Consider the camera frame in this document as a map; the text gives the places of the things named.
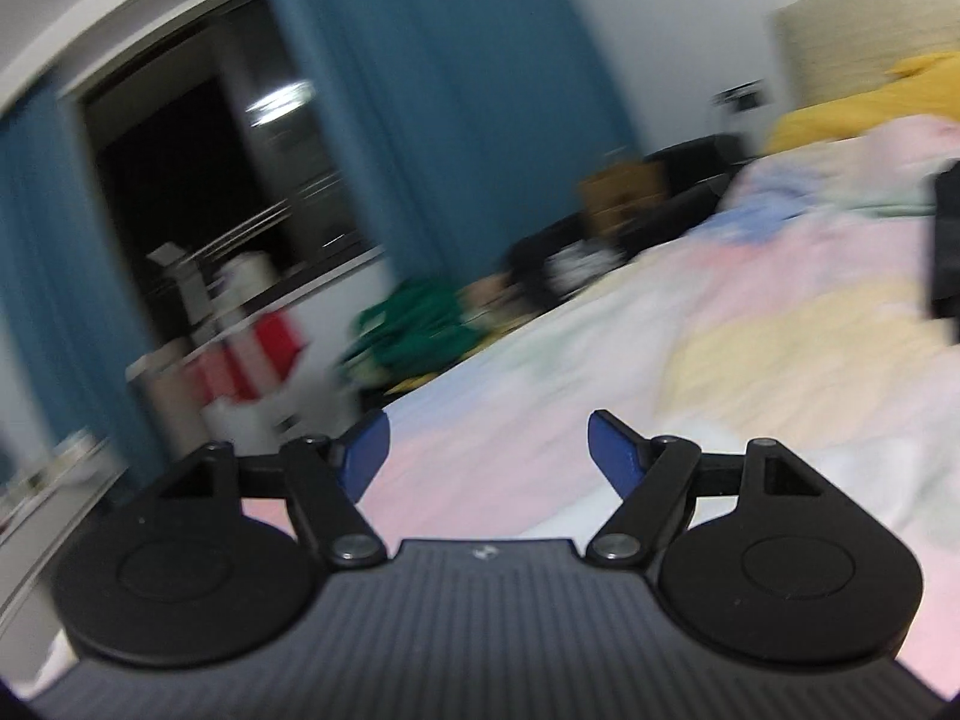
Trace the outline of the black sofa with clothes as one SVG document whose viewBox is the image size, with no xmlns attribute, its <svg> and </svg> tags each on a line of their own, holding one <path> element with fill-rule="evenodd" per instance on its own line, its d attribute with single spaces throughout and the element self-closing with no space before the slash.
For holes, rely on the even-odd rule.
<svg viewBox="0 0 960 720">
<path fill-rule="evenodd" d="M 583 210 L 512 244 L 503 268 L 460 297 L 472 310 L 509 301 L 534 314 L 555 309 L 585 284 L 708 220 L 748 161 L 740 133 L 716 133 L 604 167 L 579 182 Z"/>
</svg>

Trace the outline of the red cloth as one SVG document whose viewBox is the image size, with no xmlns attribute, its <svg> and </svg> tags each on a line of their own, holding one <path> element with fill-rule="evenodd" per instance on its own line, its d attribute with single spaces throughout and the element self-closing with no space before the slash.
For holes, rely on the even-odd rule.
<svg viewBox="0 0 960 720">
<path fill-rule="evenodd" d="M 222 398 L 256 403 L 278 394 L 308 346 L 285 310 L 274 310 L 235 325 L 187 356 L 185 373 L 202 405 Z"/>
</svg>

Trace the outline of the green garment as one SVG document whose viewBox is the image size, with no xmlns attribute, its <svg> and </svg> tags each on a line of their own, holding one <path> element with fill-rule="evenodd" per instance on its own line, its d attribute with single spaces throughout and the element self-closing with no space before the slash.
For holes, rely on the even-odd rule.
<svg viewBox="0 0 960 720">
<path fill-rule="evenodd" d="M 438 278 L 405 280 L 353 320 L 353 343 L 340 371 L 354 383 L 402 382 L 439 374 L 482 343 L 454 286 Z"/>
</svg>

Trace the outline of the pastel rainbow bed sheet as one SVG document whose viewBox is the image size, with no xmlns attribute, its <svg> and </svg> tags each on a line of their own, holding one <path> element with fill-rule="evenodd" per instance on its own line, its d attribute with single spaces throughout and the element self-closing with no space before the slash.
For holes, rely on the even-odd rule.
<svg viewBox="0 0 960 720">
<path fill-rule="evenodd" d="M 721 213 L 396 401 L 361 507 L 407 538 L 584 541 L 615 494 L 590 413 L 715 452 L 781 440 L 923 566 L 903 661 L 958 686 L 958 344 L 928 307 L 932 179 L 912 115 L 752 164 Z"/>
</svg>

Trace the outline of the brown cardboard box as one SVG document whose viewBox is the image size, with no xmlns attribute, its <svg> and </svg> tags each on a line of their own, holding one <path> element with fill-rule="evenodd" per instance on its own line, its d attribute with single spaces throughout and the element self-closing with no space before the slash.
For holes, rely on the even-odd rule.
<svg viewBox="0 0 960 720">
<path fill-rule="evenodd" d="M 665 200 L 662 166 L 641 160 L 617 161 L 578 184 L 584 216 L 594 238 L 615 234 Z"/>
</svg>

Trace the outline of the blue curtain left panel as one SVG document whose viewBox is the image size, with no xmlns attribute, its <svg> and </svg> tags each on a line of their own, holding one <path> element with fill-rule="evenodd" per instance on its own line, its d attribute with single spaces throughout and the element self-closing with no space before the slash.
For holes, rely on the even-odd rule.
<svg viewBox="0 0 960 720">
<path fill-rule="evenodd" d="M 50 78 L 2 115 L 2 305 L 52 437 L 107 440 L 137 488 L 160 476 L 169 454 L 125 377 L 151 335 Z"/>
</svg>

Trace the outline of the blue curtain panel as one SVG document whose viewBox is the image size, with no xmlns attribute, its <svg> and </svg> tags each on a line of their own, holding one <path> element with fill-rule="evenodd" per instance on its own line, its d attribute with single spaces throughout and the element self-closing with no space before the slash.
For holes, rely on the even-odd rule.
<svg viewBox="0 0 960 720">
<path fill-rule="evenodd" d="M 471 283 L 640 140 L 569 0 L 268 0 L 359 219 L 402 278 Z"/>
<path fill-rule="evenodd" d="M 160 476 L 169 454 L 125 377 L 151 335 L 50 78 L 2 115 L 2 305 L 52 437 L 107 440 L 137 488 Z"/>
</svg>

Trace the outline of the black garment on bed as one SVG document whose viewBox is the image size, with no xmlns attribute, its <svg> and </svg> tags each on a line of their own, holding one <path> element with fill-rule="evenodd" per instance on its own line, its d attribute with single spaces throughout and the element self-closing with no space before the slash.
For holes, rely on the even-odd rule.
<svg viewBox="0 0 960 720">
<path fill-rule="evenodd" d="M 960 298 L 960 163 L 934 179 L 934 221 L 929 270 L 929 307 L 935 319 L 952 322 L 958 341 Z"/>
</svg>

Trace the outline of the blue curtain right panel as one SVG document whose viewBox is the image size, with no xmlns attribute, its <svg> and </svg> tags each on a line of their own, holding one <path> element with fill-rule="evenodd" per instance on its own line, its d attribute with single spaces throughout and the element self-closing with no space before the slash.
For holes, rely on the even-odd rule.
<svg viewBox="0 0 960 720">
<path fill-rule="evenodd" d="M 359 219 L 402 278 L 471 283 L 640 140 L 569 0 L 268 0 Z"/>
</svg>

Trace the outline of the beige quilted headboard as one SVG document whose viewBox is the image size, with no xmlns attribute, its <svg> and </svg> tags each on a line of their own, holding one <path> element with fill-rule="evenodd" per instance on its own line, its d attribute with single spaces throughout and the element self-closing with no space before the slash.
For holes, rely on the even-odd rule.
<svg viewBox="0 0 960 720">
<path fill-rule="evenodd" d="M 958 0 L 797 0 L 775 31 L 800 107 L 877 88 L 896 62 L 958 47 Z"/>
</svg>

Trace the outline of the wall power socket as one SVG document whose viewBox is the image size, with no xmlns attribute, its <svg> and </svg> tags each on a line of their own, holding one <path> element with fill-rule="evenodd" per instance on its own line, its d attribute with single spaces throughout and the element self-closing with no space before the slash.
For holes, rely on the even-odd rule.
<svg viewBox="0 0 960 720">
<path fill-rule="evenodd" d="M 739 115 L 750 110 L 760 109 L 768 103 L 765 83 L 761 80 L 742 83 L 723 89 L 713 96 L 713 104 L 729 115 Z"/>
</svg>

